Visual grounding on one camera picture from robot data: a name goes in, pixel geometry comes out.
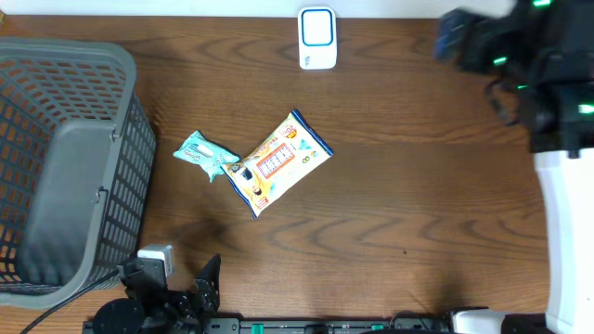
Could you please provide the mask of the light green tissue pack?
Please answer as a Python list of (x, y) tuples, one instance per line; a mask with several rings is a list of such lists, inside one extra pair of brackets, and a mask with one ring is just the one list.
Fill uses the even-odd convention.
[(239, 156), (207, 140), (200, 131), (192, 133), (173, 156), (199, 165), (208, 174), (211, 183), (216, 176), (224, 173), (224, 164), (239, 161)]

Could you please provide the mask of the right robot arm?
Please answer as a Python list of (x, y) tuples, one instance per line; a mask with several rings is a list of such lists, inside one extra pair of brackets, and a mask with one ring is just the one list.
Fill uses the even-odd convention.
[(459, 7), (439, 21), (435, 57), (489, 74), (484, 90), (520, 124), (544, 198), (549, 301), (542, 314), (455, 311), (457, 333), (593, 329), (593, 0), (519, 1), (504, 17)]

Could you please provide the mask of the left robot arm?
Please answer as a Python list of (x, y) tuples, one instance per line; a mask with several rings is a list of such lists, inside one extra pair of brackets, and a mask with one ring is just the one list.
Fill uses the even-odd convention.
[(204, 334), (220, 306), (221, 256), (216, 254), (194, 278), (196, 289), (171, 290), (165, 261), (136, 257), (118, 265), (126, 296), (106, 303), (84, 322), (93, 334)]

